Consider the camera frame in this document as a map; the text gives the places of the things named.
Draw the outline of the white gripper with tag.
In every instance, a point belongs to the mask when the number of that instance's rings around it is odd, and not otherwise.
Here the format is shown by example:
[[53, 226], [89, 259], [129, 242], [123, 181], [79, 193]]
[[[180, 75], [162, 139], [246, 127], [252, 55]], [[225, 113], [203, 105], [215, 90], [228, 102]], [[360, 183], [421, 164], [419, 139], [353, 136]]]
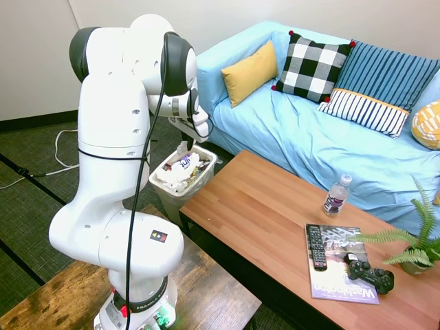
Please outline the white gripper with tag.
[[195, 142], [203, 143], [210, 135], [208, 114], [199, 109], [190, 118], [169, 117], [168, 121], [181, 132], [183, 147], [190, 151]]

